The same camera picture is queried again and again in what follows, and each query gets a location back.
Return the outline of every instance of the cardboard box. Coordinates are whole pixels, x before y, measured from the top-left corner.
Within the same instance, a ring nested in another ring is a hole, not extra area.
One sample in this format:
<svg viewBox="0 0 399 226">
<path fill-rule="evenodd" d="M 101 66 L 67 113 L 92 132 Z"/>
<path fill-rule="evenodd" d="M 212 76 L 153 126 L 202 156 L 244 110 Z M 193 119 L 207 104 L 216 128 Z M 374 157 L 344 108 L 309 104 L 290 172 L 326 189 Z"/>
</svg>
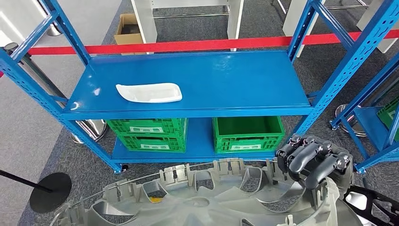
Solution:
<svg viewBox="0 0 399 226">
<path fill-rule="evenodd" d="M 141 33 L 138 29 L 139 33 L 133 34 L 122 34 L 122 29 L 124 25 L 127 24 L 138 24 L 135 14 L 133 13 L 125 13 L 120 15 L 120 21 L 118 25 L 118 29 L 116 34 L 114 35 L 116 44 L 125 45 L 125 44 L 142 44 L 143 39 L 141 38 Z M 145 54 L 145 53 L 126 53 L 123 55 L 132 55 L 132 54 Z"/>
</svg>

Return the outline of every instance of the robotic arm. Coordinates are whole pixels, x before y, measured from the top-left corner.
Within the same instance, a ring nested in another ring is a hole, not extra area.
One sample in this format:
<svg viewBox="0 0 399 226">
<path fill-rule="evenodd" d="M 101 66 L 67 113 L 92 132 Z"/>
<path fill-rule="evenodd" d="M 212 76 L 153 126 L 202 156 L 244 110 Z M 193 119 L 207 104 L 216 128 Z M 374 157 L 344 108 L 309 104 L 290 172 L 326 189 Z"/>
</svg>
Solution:
<svg viewBox="0 0 399 226">
<path fill-rule="evenodd" d="M 352 156 L 330 141 L 293 135 L 276 156 L 280 170 L 308 189 L 315 189 L 324 178 L 330 177 L 337 184 L 342 199 L 351 184 Z"/>
<path fill-rule="evenodd" d="M 339 188 L 340 198 L 357 215 L 377 226 L 399 225 L 398 202 L 376 191 L 351 184 L 353 160 L 347 150 L 315 136 L 293 135 L 288 144 L 276 152 L 276 157 L 280 170 L 307 189 L 315 189 L 322 180 L 330 177 Z M 365 206 L 356 201 L 363 199 L 361 196 L 366 198 L 366 202 L 360 201 Z M 389 203 L 390 210 L 375 200 Z M 390 221 L 384 222 L 373 216 L 373 206 L 388 216 Z"/>
</svg>

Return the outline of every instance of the crate label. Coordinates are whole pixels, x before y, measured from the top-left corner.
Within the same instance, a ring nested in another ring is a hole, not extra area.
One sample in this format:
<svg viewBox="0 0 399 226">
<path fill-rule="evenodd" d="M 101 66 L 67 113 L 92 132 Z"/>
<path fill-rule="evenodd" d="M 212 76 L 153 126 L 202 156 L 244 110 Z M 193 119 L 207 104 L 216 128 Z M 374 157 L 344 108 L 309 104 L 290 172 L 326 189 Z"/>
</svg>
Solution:
<svg viewBox="0 0 399 226">
<path fill-rule="evenodd" d="M 230 150 L 255 150 L 261 149 L 261 145 L 232 145 Z"/>
<path fill-rule="evenodd" d="M 143 144 L 141 144 L 140 147 L 141 147 L 142 149 L 169 150 L 169 145 L 143 145 Z"/>
<path fill-rule="evenodd" d="M 162 127 L 130 127 L 130 132 L 135 133 L 163 133 Z"/>
</svg>

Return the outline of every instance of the black round base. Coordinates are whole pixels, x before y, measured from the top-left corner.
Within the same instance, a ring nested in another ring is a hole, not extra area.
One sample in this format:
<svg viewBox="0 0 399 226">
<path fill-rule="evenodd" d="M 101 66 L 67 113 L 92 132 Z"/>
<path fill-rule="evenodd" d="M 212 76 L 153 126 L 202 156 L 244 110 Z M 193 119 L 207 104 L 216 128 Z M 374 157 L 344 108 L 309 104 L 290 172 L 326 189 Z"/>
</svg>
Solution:
<svg viewBox="0 0 399 226">
<path fill-rule="evenodd" d="M 34 188 L 29 203 L 37 213 L 52 212 L 60 207 L 69 196 L 72 188 L 71 178 L 64 173 L 53 173 L 38 182 L 39 185 L 53 190 L 48 193 Z"/>
</svg>

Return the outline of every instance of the metal rod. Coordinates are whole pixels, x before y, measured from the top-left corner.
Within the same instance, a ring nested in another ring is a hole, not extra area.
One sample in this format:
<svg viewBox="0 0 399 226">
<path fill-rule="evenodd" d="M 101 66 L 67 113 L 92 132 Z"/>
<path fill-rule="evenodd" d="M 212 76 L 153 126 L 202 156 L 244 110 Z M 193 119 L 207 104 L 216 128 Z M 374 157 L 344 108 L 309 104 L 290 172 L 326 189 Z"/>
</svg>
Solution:
<svg viewBox="0 0 399 226">
<path fill-rule="evenodd" d="M 19 183 L 22 183 L 22 184 L 25 184 L 25 185 L 28 185 L 28 186 L 31 186 L 31 187 L 34 187 L 34 188 L 37 188 L 37 189 L 42 190 L 42 191 L 44 191 L 44 192 L 48 192 L 48 193 L 52 193 L 52 192 L 53 192 L 53 190 L 51 190 L 51 189 L 49 189 L 49 188 L 46 188 L 46 187 L 41 186 L 41 185 L 38 185 L 38 184 L 36 184 L 36 183 L 34 183 L 34 182 L 31 182 L 31 181 L 29 181 L 29 180 L 25 180 L 25 179 L 23 179 L 23 178 L 20 178 L 20 177 L 18 177 L 18 176 L 15 176 L 15 175 L 13 175 L 13 174 L 11 174 L 11 173 L 8 173 L 8 172 L 6 172 L 6 171 L 0 170 L 0 176 L 6 177 L 6 178 L 8 178 L 8 179 L 12 179 L 12 180 L 14 180 L 14 181 L 17 181 L 17 182 L 19 182 Z"/>
<path fill-rule="evenodd" d="M 283 13 L 287 14 L 286 8 L 284 8 L 283 3 L 281 3 L 280 0 L 277 0 L 277 2 L 279 3 L 281 10 L 283 10 Z"/>
<path fill-rule="evenodd" d="M 154 16 L 154 19 L 167 19 L 167 18 L 184 18 L 184 17 L 202 17 L 202 16 L 228 16 L 229 13 L 212 13 L 212 14 L 182 14 L 182 15 L 169 15 L 169 16 Z"/>
<path fill-rule="evenodd" d="M 362 0 L 356 0 L 358 1 L 358 3 L 360 3 L 362 6 L 368 6 L 365 2 L 363 2 Z"/>
<path fill-rule="evenodd" d="M 351 8 L 368 8 L 368 5 L 361 6 L 326 6 L 326 9 L 334 10 L 334 9 L 351 9 Z"/>
</svg>

